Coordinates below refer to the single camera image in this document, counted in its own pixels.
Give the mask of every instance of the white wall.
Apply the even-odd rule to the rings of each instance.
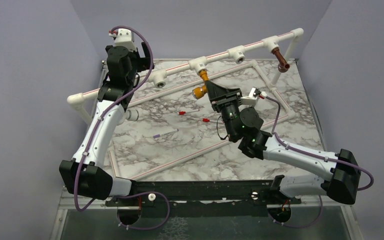
[[[71,0],[101,59],[108,31],[127,25],[148,40],[155,58],[195,58],[303,28],[302,50],[331,0]],[[283,51],[288,43],[280,45]],[[255,50],[248,58],[274,58]]]
[[[364,239],[384,239],[384,1],[333,0],[298,68],[327,149],[373,173],[355,209]]]
[[[0,0],[0,240],[48,239],[101,63],[69,0]]]

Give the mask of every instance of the black cable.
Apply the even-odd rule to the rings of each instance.
[[[139,81],[141,80],[141,76],[139,75],[139,73],[136,73],[136,76],[137,76],[136,85],[134,85],[133,88],[136,88],[139,84]]]
[[[215,128],[217,129],[217,135],[218,137],[220,138],[220,140],[226,140],[228,138],[228,134],[225,136],[225,137],[221,137],[220,136],[220,133],[219,133],[219,119],[221,118],[222,116],[219,116],[217,118],[217,122],[215,123]]]

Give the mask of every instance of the glass panel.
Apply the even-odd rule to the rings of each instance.
[[[295,207],[288,224],[303,225],[315,219],[318,207]],[[162,218],[141,218],[135,227],[157,225]],[[143,239],[143,240],[350,240],[339,206],[324,208],[321,220],[303,229],[282,227],[268,217],[172,217],[160,228],[141,231],[118,227],[116,210],[69,210],[62,232],[63,240]]]

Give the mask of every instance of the brass pipe fitting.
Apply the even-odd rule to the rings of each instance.
[[[199,72],[199,76],[202,78],[202,80],[205,82],[205,81],[209,81],[210,79],[208,78],[208,75],[207,75],[207,71],[206,70],[202,70]],[[195,99],[200,99],[202,97],[205,96],[205,94],[207,93],[207,87],[205,86],[205,84],[203,86],[199,86],[199,87],[196,87],[192,90],[192,95]]]
[[[289,63],[285,60],[284,56],[282,56],[282,53],[279,50],[279,47],[273,48],[271,53],[275,55],[277,60],[279,61],[279,65],[277,65],[277,69],[279,70],[279,72],[286,73],[291,67],[291,65],[289,65]]]

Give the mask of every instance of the yellow pipe fitting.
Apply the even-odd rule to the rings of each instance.
[[[199,76],[202,78],[202,80],[205,82],[205,81],[209,81],[210,79],[208,78],[208,75],[207,75],[207,71],[206,70],[202,70],[199,72]],[[207,87],[205,86],[205,84],[203,86],[199,86],[199,87],[196,87],[192,90],[192,95],[195,99],[200,99],[202,97],[205,96],[205,94],[207,93]]]
[[[202,80],[205,81],[209,81],[210,79],[208,78],[208,75],[207,75],[207,71],[206,70],[202,70],[199,72],[199,76],[202,78]]]
[[[204,97],[206,93],[207,93],[207,87],[205,85],[196,87],[192,90],[192,95],[195,99],[200,99]]]

